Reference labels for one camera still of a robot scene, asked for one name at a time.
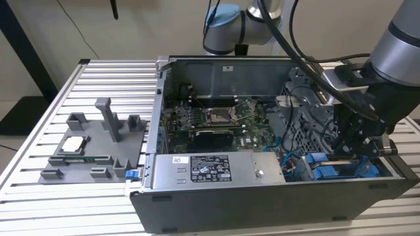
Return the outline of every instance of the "black power cord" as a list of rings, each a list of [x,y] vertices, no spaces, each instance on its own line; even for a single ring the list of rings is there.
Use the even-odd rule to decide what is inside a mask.
[[[5,149],[9,149],[9,150],[12,150],[12,151],[17,151],[14,148],[8,147],[8,146],[4,146],[4,145],[1,145],[1,144],[0,144],[0,147],[1,147],[1,148],[5,148]]]
[[[302,51],[300,50],[300,48],[297,46],[296,39],[294,39],[294,34],[293,34],[293,18],[294,18],[294,12],[296,12],[297,3],[298,3],[298,0],[294,0],[293,6],[292,6],[292,11],[290,11],[290,18],[289,18],[289,35],[290,35],[290,41],[292,41],[293,47],[294,47],[297,53],[300,54],[300,56],[306,61],[310,61],[310,62],[314,62],[314,63],[326,63],[326,62],[348,60],[348,59],[353,59],[353,58],[366,58],[366,57],[370,56],[369,53],[362,53],[362,54],[353,54],[353,55],[348,55],[348,56],[344,56],[344,57],[322,59],[322,60],[317,60],[317,59],[313,59],[313,58],[308,57],[302,53]]]
[[[216,12],[217,12],[217,8],[218,8],[218,4],[220,4],[220,0],[217,0],[217,3],[214,5],[214,8],[209,14],[209,11],[210,11],[210,0],[209,0],[209,6],[208,6],[208,11],[206,11],[206,14],[205,14],[205,21],[204,21],[204,37],[202,37],[202,47],[204,47],[204,40],[205,40],[205,36],[208,35],[208,31],[209,31],[209,28],[210,28],[210,24],[212,24],[212,21],[214,20],[214,16],[216,16]]]
[[[204,19],[204,26],[202,26],[202,35],[205,35],[205,26],[206,26],[209,12],[210,12],[210,0],[209,0],[209,5],[208,5],[208,11],[205,12],[205,19]]]
[[[77,29],[77,31],[78,31],[78,34],[80,34],[80,36],[81,36],[81,39],[84,40],[85,45],[90,48],[90,50],[92,50],[92,52],[93,52],[96,58],[100,59],[100,58],[98,58],[98,55],[97,55],[97,53],[96,53],[96,51],[92,49],[90,45],[86,43],[86,41],[85,41],[85,39],[84,39],[84,34],[81,33],[81,31],[80,31],[80,29],[78,29],[78,27],[77,27],[77,25],[76,25],[76,23],[74,23],[74,21],[73,21],[70,15],[66,13],[66,11],[65,11],[65,9],[64,9],[64,6],[62,6],[61,3],[60,3],[60,0],[56,0],[56,1],[57,1],[58,5],[60,5],[60,7],[61,7],[61,9],[62,9],[62,11],[64,11],[64,13],[65,13],[68,19],[69,19],[70,22],[73,23],[73,25],[74,25],[74,27],[76,27],[76,29]]]
[[[325,144],[324,144],[324,135],[325,135],[326,128],[328,128],[328,126],[329,126],[329,124],[330,124],[332,122],[333,122],[333,119],[330,119],[330,120],[326,122],[326,124],[325,124],[325,126],[324,126],[324,129],[322,129],[322,131],[321,131],[321,136],[320,136],[321,145],[322,145],[322,147],[324,147],[326,150],[329,150],[330,148],[328,148],[328,147],[325,146]]]
[[[274,23],[272,22],[269,13],[266,11],[265,2],[262,0],[257,0],[257,6],[262,15],[264,22],[274,39],[277,40],[282,50],[286,52],[288,56],[297,64],[305,75],[313,80],[313,82],[316,82],[316,84],[325,90],[325,92],[329,93],[330,96],[333,96],[353,112],[358,113],[369,120],[378,120],[377,115],[372,111],[364,109],[345,94],[340,93],[306,66],[293,48],[290,47],[288,41],[282,37]]]

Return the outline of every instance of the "aluminum profile table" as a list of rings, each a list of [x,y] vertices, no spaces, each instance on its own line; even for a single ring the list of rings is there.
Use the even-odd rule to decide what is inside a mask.
[[[92,60],[77,66],[0,176],[0,235],[148,235],[124,196],[124,183],[38,185],[37,181],[66,130],[68,114],[84,112],[86,119],[101,119],[93,105],[97,97],[112,97],[110,108],[121,119],[138,114],[149,120],[154,75],[154,61]],[[420,174],[420,127],[409,118],[398,122],[392,139],[402,159]],[[353,221],[182,235],[420,235],[418,215],[420,185],[400,198],[376,203]]]

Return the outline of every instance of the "green circuit board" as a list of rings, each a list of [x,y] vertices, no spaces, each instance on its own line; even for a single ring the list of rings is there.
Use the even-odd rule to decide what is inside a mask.
[[[262,152],[266,146],[276,143],[262,105],[256,100],[238,100],[237,105],[230,108],[177,107],[174,111],[177,114],[168,118],[168,123],[172,124],[168,126],[169,153],[244,150]],[[194,132],[201,130],[232,131],[232,145],[220,149],[192,149]]]

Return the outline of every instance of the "power supply label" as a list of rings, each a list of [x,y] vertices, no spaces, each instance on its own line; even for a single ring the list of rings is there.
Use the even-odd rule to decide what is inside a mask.
[[[190,181],[232,181],[229,156],[190,156]]]

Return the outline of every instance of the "motherboard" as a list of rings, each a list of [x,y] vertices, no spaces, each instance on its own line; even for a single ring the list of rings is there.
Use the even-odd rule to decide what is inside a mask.
[[[178,101],[165,109],[164,125],[169,153],[278,152],[278,138],[257,99]]]

